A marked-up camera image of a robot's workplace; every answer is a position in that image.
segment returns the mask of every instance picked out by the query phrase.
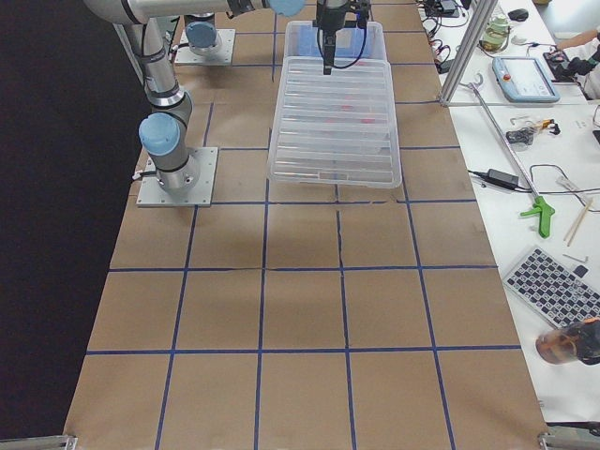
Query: green clamp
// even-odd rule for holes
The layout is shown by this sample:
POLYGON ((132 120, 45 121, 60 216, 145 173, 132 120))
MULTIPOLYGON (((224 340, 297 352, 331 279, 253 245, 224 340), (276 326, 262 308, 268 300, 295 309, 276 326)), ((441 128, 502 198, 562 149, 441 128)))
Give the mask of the green clamp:
POLYGON ((536 214, 540 215, 540 225, 538 231, 540 236, 547 238, 550 236, 550 218, 555 213, 554 208, 546 203, 544 197, 541 195, 539 197, 535 197, 533 201, 533 209, 530 211, 526 211, 521 213, 522 217, 527 216, 535 216, 536 214))

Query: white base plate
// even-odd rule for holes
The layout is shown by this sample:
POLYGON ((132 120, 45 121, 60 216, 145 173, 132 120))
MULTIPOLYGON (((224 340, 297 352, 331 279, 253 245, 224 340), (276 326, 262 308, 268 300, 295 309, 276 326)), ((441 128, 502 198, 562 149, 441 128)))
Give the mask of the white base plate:
MULTIPOLYGON (((220 36, 221 45, 213 52, 207 52, 206 55, 194 53, 189 47, 184 47, 177 51, 175 64, 179 66, 230 66, 233 60, 233 44, 235 42, 235 30, 225 29, 217 30, 220 36)), ((181 35, 179 45, 188 44, 186 30, 181 35)))
MULTIPOLYGON (((217 147, 199 147, 189 149, 189 156, 196 159, 200 166, 200 177, 196 184, 183 192, 168 192, 158 183, 158 179, 145 176, 140 186, 137 205, 150 206, 210 206, 213 200, 215 172, 217 171, 217 147)), ((148 159, 145 170, 154 171, 152 159, 148 159)))

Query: person's arm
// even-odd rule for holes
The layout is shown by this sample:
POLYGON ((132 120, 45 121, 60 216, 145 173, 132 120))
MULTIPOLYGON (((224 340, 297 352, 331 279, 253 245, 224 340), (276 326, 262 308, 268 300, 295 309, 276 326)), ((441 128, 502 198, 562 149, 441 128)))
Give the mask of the person's arm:
POLYGON ((564 49, 568 49, 570 47, 577 47, 579 45, 587 44, 592 39, 594 39, 596 36, 598 36, 599 32, 600 32, 600 30, 598 30, 598 29, 584 31, 583 33, 581 33, 575 37, 571 37, 570 39, 566 39, 562 42, 559 42, 559 44, 556 46, 556 48, 558 50, 564 50, 564 49))

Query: translucent plastic tray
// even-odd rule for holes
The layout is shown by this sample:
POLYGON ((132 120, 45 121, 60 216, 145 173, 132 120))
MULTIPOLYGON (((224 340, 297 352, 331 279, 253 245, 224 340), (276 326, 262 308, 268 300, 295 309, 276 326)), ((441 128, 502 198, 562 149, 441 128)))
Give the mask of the translucent plastic tray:
MULTIPOLYGON (((351 59, 337 59, 348 64, 351 59)), ((269 177, 395 188, 401 182, 389 63, 365 59, 323 75, 323 60, 284 58, 269 177)))
MULTIPOLYGON (((354 59, 363 45, 364 31, 358 28, 344 28, 336 35, 336 58, 354 59)), ((312 21, 292 21, 285 28, 285 47, 283 57, 313 56, 321 57, 317 46, 317 29, 312 21)), ((365 59, 387 61, 383 28, 380 23, 367 23, 367 41, 363 50, 365 59)))

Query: white work surface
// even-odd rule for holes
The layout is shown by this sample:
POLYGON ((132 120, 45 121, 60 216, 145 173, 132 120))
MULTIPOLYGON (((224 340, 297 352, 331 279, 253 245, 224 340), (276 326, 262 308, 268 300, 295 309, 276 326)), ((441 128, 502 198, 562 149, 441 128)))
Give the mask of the white work surface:
MULTIPOLYGON (((552 109, 523 109, 510 106, 491 107, 501 127, 511 129, 510 119, 529 114, 531 117, 553 118, 562 133, 546 133, 534 138, 533 145, 518 155, 529 168, 533 164, 557 164, 579 188, 600 186, 600 144, 593 138, 592 105, 557 105, 552 109)), ((467 167, 486 172, 493 168, 518 174, 518 170, 501 145, 495 129, 482 108, 476 106, 451 108, 467 167)), ((560 174, 552 168, 534 169, 535 182, 542 191, 564 190, 555 180, 560 174)), ((527 186, 521 176, 520 184, 527 186)), ((582 206, 571 195, 546 195, 546 201, 556 209, 552 217, 551 235, 543 239, 537 233, 537 217, 519 217, 532 207, 531 194, 507 192, 494 187, 473 183, 487 234, 504 276, 529 252, 539 246, 567 268, 573 269, 578 259, 589 257, 589 272, 583 278, 590 287, 600 292, 600 214, 587 214, 573 241, 567 247, 565 234, 576 219, 582 206)), ((600 207, 600 199, 595 208, 600 207)), ((540 400, 547 422, 583 422, 600 420, 600 366, 585 366, 574 362, 554 366, 545 362, 535 349, 536 338, 550 330, 550 326, 525 303, 506 290, 513 318, 525 358, 532 376, 535 392, 540 400)))
MULTIPOLYGON (((501 0, 499 4, 504 12, 517 8, 526 8, 530 12, 526 22, 511 22, 511 37, 520 36, 526 38, 527 42, 541 44, 554 42, 531 0, 501 0)), ((465 23, 465 20, 463 17, 442 19, 442 23, 452 26, 465 23)), ((432 25, 433 21, 424 22, 426 29, 432 25)), ((443 27, 437 33, 436 38, 450 45, 450 59, 456 56, 457 46, 465 31, 466 26, 443 27)), ((542 53, 548 49, 549 46, 531 48, 530 56, 544 61, 542 53)), ((495 55, 525 56, 526 51, 527 46, 511 43, 505 51, 495 55)), ((477 73, 484 78, 480 92, 489 105, 497 105, 490 109, 505 131, 516 129, 510 119, 522 116, 529 116, 532 120, 551 118, 559 124, 562 130, 559 136, 545 131, 534 138, 532 146, 518 152, 526 168, 529 169, 533 164, 556 164, 579 188, 600 187, 600 144, 592 135, 595 106, 587 104, 577 86, 558 85, 561 95, 558 103, 517 106, 503 96, 491 69, 491 58, 479 49, 475 50, 462 81, 474 82, 477 73)), ((473 92, 462 86, 457 88, 451 99, 450 112, 467 167, 479 172, 496 169, 519 174, 484 110, 480 106, 473 106, 478 104, 473 92)), ((561 174, 553 168, 534 169, 533 175, 540 191, 564 190, 556 183, 561 174)), ((520 174, 519 177, 520 184, 526 187, 526 180, 520 174)), ((563 239, 583 208, 576 197, 545 195, 546 201, 556 209, 556 214, 552 217, 550 237, 543 239, 537 232, 538 216, 519 216, 519 213, 532 208, 531 194, 482 187, 476 181, 473 187, 502 277, 534 246, 539 246, 569 269, 574 269, 579 262, 563 254, 581 260, 589 257, 588 263, 584 264, 589 272, 583 281, 600 292, 600 214, 586 215, 571 247, 568 247, 563 239)), ((593 208, 600 209, 600 197, 596 198, 593 208)), ((506 290, 506 296, 545 420, 600 421, 600 383, 597 382, 600 380, 600 365, 586 366, 573 362, 556 366, 544 361, 535 349, 535 340, 549 331, 550 325, 512 291, 506 290)))

